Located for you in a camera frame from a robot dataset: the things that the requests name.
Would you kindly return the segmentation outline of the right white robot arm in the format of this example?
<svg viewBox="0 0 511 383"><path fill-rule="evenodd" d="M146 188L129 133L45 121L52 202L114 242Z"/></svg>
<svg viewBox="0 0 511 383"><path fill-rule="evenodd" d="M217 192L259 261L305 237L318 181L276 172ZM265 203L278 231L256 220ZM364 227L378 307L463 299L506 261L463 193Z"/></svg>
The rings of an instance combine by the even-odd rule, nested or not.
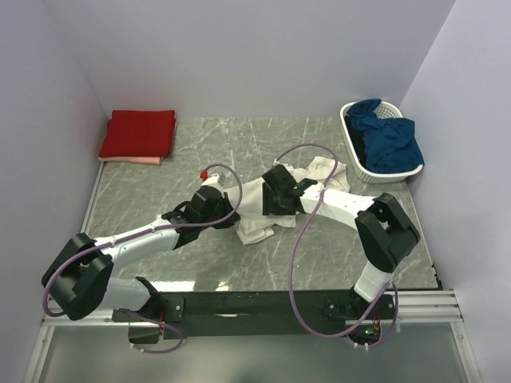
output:
<svg viewBox="0 0 511 383"><path fill-rule="evenodd" d="M378 309L377 293L421 240L401 204L388 193L353 195L317 180L298 181L282 164L263 174L262 191L264 215L319 215L358 232L366 265L350 302L351 311L359 318L369 318Z"/></svg>

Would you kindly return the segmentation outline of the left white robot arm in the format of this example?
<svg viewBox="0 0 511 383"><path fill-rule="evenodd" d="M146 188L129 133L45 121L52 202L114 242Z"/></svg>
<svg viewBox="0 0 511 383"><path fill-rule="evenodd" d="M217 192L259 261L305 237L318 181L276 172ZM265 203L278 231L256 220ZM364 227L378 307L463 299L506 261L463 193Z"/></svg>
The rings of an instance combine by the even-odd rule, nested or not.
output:
<svg viewBox="0 0 511 383"><path fill-rule="evenodd" d="M192 199L158 216L152 223L118 235L90 238L80 233L68 241L42 277L43 310L50 317L76 321L104 307L130 310L140 320L157 316L160 294L143 278L113 278L112 273L142 258L173 251L209 228L230 227L240 202L203 186Z"/></svg>

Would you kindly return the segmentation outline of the cream white t shirt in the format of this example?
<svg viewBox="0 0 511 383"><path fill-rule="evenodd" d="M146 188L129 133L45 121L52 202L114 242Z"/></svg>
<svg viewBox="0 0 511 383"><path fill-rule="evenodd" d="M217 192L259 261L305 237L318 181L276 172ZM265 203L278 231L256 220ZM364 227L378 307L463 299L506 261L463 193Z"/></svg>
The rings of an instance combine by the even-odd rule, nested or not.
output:
<svg viewBox="0 0 511 383"><path fill-rule="evenodd" d="M324 156L316 156L306 168L284 165L296 184L301 180L315 180L326 183L328 188L349 192L347 166ZM232 206L240 219L235 223L236 234L244 245L261 242L274 235L274 226L293 228L296 226L297 213L287 211L271 200L272 194L263 191L264 179L257 178L242 185L225 190Z"/></svg>

